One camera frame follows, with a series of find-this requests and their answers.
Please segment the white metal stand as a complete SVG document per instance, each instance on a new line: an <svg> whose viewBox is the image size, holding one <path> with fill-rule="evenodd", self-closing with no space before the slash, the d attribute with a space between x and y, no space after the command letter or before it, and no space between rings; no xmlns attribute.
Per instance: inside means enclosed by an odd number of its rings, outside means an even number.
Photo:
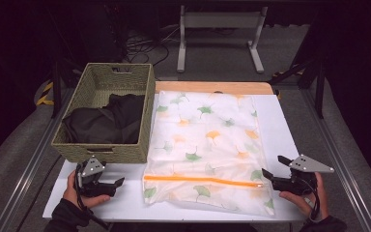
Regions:
<svg viewBox="0 0 371 232"><path fill-rule="evenodd" d="M255 12L188 12L185 6L180 10L180 45L177 72L186 70L186 29L187 28L231 28L253 29L254 38L247 42L248 49L257 73L263 73L264 66L258 53L258 42L267 17L268 8L263 7Z"/></svg>

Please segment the leaf print mesh laundry bag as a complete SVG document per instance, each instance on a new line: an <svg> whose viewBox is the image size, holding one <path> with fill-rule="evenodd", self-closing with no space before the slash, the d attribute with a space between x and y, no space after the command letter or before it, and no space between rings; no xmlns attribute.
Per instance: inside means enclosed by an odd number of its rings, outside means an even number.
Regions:
<svg viewBox="0 0 371 232"><path fill-rule="evenodd" d="M192 202L237 214L275 215L255 99L162 91L152 128L143 198Z"/></svg>

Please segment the dark garment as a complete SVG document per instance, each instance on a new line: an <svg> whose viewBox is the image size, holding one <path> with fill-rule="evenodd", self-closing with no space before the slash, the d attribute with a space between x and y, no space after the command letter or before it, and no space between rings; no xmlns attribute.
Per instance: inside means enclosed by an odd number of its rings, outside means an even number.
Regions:
<svg viewBox="0 0 371 232"><path fill-rule="evenodd" d="M64 120L74 143L135 144L138 142L145 97L111 94L103 107L74 109Z"/></svg>

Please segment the person's left hand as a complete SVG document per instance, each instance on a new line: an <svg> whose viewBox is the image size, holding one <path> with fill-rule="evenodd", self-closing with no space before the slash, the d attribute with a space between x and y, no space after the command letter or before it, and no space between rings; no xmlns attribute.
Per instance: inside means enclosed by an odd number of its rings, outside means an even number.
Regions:
<svg viewBox="0 0 371 232"><path fill-rule="evenodd" d="M74 189L73 185L74 185L74 178L75 178L75 172L73 171L69 176L68 176L68 182L67 182L67 188L66 190L64 191L64 194L63 194L63 198L70 201L73 205L75 205L76 207L78 207L79 209L81 209L81 207L79 206L79 202L78 202L78 196L77 196L77 192L76 190ZM81 197L81 202L84 206L86 206L87 208L91 209L91 208L94 208L94 207L97 207L98 205L104 203L104 202L107 202L110 200L110 196L109 195L100 195L100 196L96 196L96 197L92 197L92 198L88 198L88 197Z"/></svg>

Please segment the green woven basket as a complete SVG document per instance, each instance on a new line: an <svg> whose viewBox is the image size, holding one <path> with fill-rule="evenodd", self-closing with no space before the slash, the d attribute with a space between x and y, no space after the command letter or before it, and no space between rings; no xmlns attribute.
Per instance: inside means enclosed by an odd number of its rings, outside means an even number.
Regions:
<svg viewBox="0 0 371 232"><path fill-rule="evenodd" d="M144 98L138 141L134 144L73 143L66 126L58 126L51 145L68 161L83 162L96 157L107 163L147 161L156 81L150 64L89 63L86 65L65 111L100 108L112 94L134 94Z"/></svg>

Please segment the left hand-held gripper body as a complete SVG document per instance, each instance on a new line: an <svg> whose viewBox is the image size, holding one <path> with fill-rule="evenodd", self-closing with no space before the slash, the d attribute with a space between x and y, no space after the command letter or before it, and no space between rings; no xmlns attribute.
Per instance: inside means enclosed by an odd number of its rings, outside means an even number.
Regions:
<svg viewBox="0 0 371 232"><path fill-rule="evenodd" d="M95 157L79 163L75 169L74 188L80 195L85 197L96 197L100 195L113 197L116 192L116 185L100 182L100 177L104 169L105 165Z"/></svg>

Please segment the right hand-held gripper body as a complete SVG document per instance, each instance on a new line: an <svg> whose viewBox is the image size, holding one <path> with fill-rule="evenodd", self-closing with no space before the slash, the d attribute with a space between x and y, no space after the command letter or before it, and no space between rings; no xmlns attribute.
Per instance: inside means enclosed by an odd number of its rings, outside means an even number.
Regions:
<svg viewBox="0 0 371 232"><path fill-rule="evenodd" d="M295 195L310 194L317 187L316 172L334 172L333 167L327 166L305 155L299 155L296 159L291 159L291 161L292 164L288 166L291 171L291 176L289 178L273 176L271 184L274 190L289 191Z"/></svg>

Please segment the yellow black hazard tape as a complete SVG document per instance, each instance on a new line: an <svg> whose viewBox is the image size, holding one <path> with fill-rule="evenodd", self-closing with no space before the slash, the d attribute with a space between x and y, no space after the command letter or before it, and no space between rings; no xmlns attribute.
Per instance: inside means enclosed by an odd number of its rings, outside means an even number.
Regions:
<svg viewBox="0 0 371 232"><path fill-rule="evenodd" d="M52 89L52 87L53 87L53 82L49 81L43 88L43 92L41 93L41 96L38 98L36 105L42 105L42 104L53 105L54 104L54 100L48 99L48 94L50 90Z"/></svg>
<svg viewBox="0 0 371 232"><path fill-rule="evenodd" d="M269 84L270 85L276 84L276 83L282 81L283 79L288 78L291 75L302 76L303 72L304 72L304 69L301 69L299 66L295 66L295 67L293 67L290 70L285 71L285 72L275 72L272 75L271 80L269 81Z"/></svg>

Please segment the black metal stand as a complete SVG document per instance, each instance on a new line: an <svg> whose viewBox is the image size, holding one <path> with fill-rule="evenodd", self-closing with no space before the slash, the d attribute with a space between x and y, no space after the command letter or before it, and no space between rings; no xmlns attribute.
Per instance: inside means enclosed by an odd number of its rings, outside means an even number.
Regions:
<svg viewBox="0 0 371 232"><path fill-rule="evenodd" d="M308 89L313 82L316 82L314 106L317 115L323 119L323 97L325 88L324 63L319 59L309 59L303 63L294 65L293 67L295 66L304 69L304 72L298 81L298 86L301 89Z"/></svg>
<svg viewBox="0 0 371 232"><path fill-rule="evenodd" d="M83 72L83 68L66 58L56 61L52 66L53 101L54 108L52 117L55 118L62 107L62 84L67 88L73 88Z"/></svg>

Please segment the white board sheet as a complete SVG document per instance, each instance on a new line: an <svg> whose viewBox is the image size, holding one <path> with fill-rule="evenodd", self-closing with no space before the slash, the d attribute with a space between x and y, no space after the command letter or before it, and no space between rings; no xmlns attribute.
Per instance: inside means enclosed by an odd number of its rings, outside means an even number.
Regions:
<svg viewBox="0 0 371 232"><path fill-rule="evenodd" d="M294 139L286 123L280 103L275 95L255 95L260 134L263 136L266 163L270 173L277 177L290 174L288 167L279 163L282 155L289 159L299 156ZM142 193L142 176L146 165L112 163L105 166L101 179L113 182L121 177L123 185L117 188L111 200L93 209L98 218L107 222L291 222L300 221L303 215L290 202L272 194L275 215L262 217L242 215L200 203L159 202L148 205Z"/></svg>

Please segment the aluminium rail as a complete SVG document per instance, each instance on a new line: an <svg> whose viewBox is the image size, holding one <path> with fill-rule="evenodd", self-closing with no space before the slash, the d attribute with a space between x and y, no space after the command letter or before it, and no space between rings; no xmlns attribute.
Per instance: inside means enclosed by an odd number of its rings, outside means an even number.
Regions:
<svg viewBox="0 0 371 232"><path fill-rule="evenodd" d="M320 134L328 149L328 156L331 159L333 167L341 181L341 184L356 212L358 221L364 232L371 232L371 213L363 200L358 184L354 175L350 172L346 166L344 160L342 159L339 149L337 148L333 137L328 129L324 119L319 117L315 109L315 102L311 93L308 90L300 90L302 98L310 110L313 120L315 121Z"/></svg>
<svg viewBox="0 0 371 232"><path fill-rule="evenodd" d="M56 110L56 115L52 116L48 121L48 124L43 131L43 135L32 157L29 159L29 162L22 167L23 173L20 176L20 179L16 182L14 191L0 215L0 232L5 232L8 229L10 223L14 219L16 211L23 201L24 196L30 188L33 179L35 178L35 175L37 173L37 170L43 160L44 153L49 147L54 132L60 124L62 115L67 108L67 104L71 100L72 92L72 88L67 88L61 95L60 108L57 110L54 109Z"/></svg>

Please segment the person's right hand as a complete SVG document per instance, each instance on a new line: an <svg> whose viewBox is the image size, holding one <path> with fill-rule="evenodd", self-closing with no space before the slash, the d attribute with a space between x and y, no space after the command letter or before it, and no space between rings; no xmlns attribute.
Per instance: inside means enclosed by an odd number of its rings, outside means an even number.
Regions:
<svg viewBox="0 0 371 232"><path fill-rule="evenodd" d="M315 176L317 179L315 193L299 196L289 191L281 191L279 196L294 204L303 215L311 220L321 221L329 216L328 197L321 174L316 172Z"/></svg>

